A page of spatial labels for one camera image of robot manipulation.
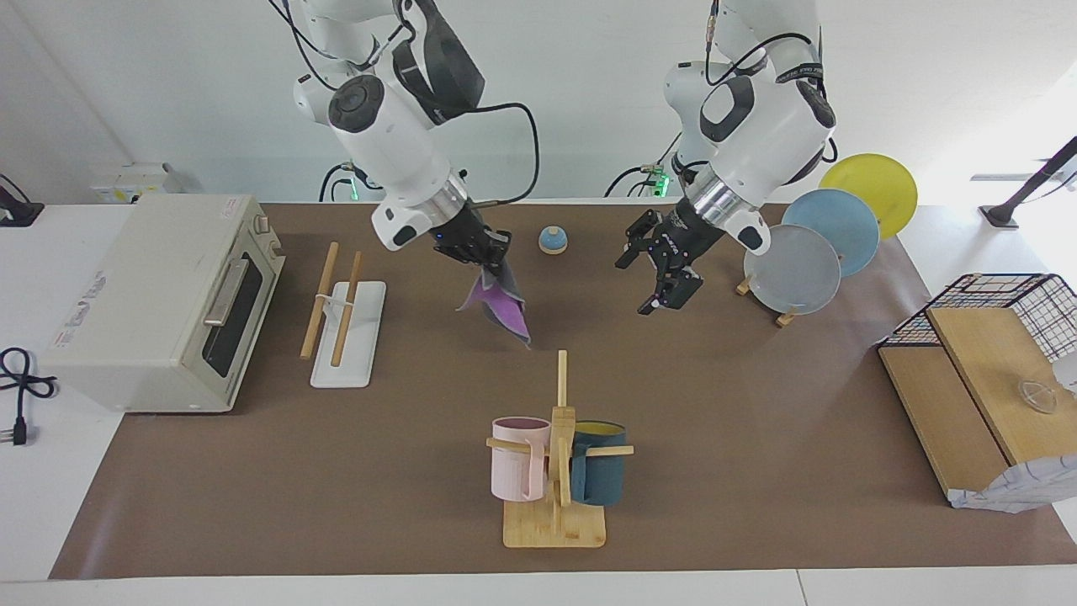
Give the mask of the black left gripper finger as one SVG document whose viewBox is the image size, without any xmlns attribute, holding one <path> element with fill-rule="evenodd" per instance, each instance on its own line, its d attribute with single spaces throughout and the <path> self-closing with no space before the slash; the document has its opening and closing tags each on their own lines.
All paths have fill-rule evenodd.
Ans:
<svg viewBox="0 0 1077 606">
<path fill-rule="evenodd" d="M 637 312 L 640 315 L 649 315 L 658 308 L 671 308 L 679 310 L 688 304 L 695 293 L 703 286 L 703 276 L 695 272 L 693 268 L 674 268 L 672 271 L 658 271 L 656 273 L 656 288 L 651 298 L 644 300 L 639 306 Z"/>
<path fill-rule="evenodd" d="M 640 253 L 651 246 L 651 232 L 661 223 L 661 214 L 656 210 L 646 210 L 627 227 L 627 244 L 623 254 L 615 262 L 616 268 L 625 269 L 634 263 Z"/>
</svg>

